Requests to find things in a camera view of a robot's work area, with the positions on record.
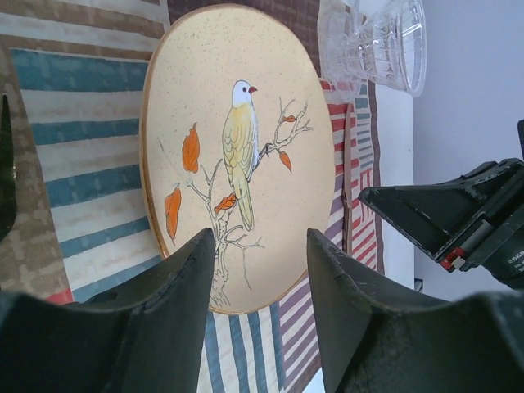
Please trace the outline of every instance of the wall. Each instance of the wall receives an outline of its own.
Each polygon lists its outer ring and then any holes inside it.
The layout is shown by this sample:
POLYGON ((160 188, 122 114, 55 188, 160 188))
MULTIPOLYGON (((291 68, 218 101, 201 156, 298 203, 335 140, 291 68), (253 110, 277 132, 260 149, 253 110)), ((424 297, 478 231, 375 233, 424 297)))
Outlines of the wall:
MULTIPOLYGON (((424 0, 427 81, 413 101, 415 183, 438 183, 480 163, 522 158, 517 122, 524 119, 524 2, 424 0)), ((424 292, 455 300, 506 290, 482 268, 444 271, 421 252, 415 276, 424 292)))

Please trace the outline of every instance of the cream-colored plate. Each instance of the cream-colored plate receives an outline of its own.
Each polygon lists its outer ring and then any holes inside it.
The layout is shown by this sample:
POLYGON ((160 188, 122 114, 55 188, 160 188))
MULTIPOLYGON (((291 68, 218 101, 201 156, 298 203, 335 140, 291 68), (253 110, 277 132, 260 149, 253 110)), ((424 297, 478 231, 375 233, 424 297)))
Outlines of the cream-colored plate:
POLYGON ((300 281, 335 167, 323 91, 287 27, 234 5, 177 21, 147 71, 140 142, 162 255, 214 229, 213 311, 261 309, 300 281))

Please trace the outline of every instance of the white bird head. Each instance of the white bird head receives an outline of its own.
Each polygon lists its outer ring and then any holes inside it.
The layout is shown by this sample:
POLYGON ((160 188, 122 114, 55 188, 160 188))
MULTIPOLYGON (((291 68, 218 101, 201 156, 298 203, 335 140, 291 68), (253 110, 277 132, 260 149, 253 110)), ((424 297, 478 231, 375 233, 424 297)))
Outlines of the white bird head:
POLYGON ((239 107, 251 103, 251 94, 258 91, 245 80, 238 80, 233 86, 233 106, 239 107))

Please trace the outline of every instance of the yellow bird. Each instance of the yellow bird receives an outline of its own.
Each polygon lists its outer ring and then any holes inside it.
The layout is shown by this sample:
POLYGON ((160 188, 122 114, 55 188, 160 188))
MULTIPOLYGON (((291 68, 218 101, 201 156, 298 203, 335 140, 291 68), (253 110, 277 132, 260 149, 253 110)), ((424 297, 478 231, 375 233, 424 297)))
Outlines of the yellow bird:
POLYGON ((224 163, 229 184, 235 191, 246 230, 255 226, 249 182, 259 159, 259 130, 251 94, 257 89, 245 80, 233 86, 232 105, 222 132, 224 163))

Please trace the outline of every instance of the bird's wing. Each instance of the bird's wing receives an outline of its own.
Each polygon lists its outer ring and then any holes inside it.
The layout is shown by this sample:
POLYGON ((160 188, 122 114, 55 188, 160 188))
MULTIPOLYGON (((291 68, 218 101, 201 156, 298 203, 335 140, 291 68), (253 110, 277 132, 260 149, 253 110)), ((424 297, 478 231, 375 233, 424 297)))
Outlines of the bird's wing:
POLYGON ((245 104, 238 108, 231 108, 222 134, 224 163, 231 185, 233 185, 233 168, 237 166, 242 169, 246 178, 251 178, 255 154, 254 141, 255 124, 251 106, 245 104))

